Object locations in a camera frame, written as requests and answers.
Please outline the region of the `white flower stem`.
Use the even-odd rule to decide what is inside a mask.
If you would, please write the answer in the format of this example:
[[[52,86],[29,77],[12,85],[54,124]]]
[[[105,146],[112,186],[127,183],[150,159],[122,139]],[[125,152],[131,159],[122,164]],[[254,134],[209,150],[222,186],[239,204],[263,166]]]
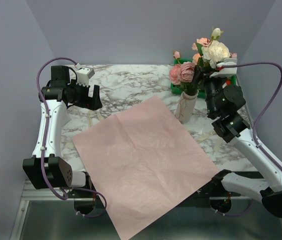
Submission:
[[[201,67],[217,68],[217,63],[230,58],[231,53],[228,47],[219,41],[223,31],[220,28],[214,28],[210,38],[197,38],[192,44],[192,49],[197,53],[192,57],[192,62]]]

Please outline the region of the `beige printed ribbon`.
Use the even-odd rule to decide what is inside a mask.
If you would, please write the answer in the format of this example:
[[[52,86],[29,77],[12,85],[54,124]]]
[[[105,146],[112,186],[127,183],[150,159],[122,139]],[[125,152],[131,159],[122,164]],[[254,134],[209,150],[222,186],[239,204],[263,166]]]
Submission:
[[[97,118],[99,122],[104,119],[99,110],[89,110],[87,113],[87,122],[89,128],[94,125],[93,118]]]

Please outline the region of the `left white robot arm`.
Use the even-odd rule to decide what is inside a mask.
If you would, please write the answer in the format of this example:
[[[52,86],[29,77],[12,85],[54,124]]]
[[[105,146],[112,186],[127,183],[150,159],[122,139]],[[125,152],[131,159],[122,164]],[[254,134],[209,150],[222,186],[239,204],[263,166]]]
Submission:
[[[36,189],[74,187],[82,198],[88,197],[92,185],[86,181],[83,171],[74,171],[61,157],[61,133],[70,121],[67,109],[70,105],[92,111],[103,107],[100,87],[93,87],[89,96],[89,80],[95,74],[91,67],[77,64],[75,78],[70,77],[71,68],[55,65],[50,68],[51,79],[39,94],[41,107],[40,129],[31,158],[23,160],[22,168]]]

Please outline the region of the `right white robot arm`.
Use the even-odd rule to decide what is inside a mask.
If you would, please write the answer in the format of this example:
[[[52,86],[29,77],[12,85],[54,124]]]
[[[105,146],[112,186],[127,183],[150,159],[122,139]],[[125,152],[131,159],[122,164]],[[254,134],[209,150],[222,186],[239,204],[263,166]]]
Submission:
[[[241,152],[261,177],[249,178],[225,169],[212,178],[211,191],[217,196],[233,192],[249,197],[282,218],[282,162],[259,140],[255,127],[238,113],[246,100],[240,86],[226,84],[231,76],[231,68],[209,70],[197,66],[192,82],[203,85],[207,116],[213,120],[215,133]]]

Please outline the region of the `pink wrapping paper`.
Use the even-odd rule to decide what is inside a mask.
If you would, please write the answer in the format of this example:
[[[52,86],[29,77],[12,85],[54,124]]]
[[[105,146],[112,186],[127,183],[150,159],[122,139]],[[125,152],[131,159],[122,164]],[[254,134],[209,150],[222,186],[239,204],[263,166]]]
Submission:
[[[158,96],[101,120],[72,140],[122,240],[219,172]]]

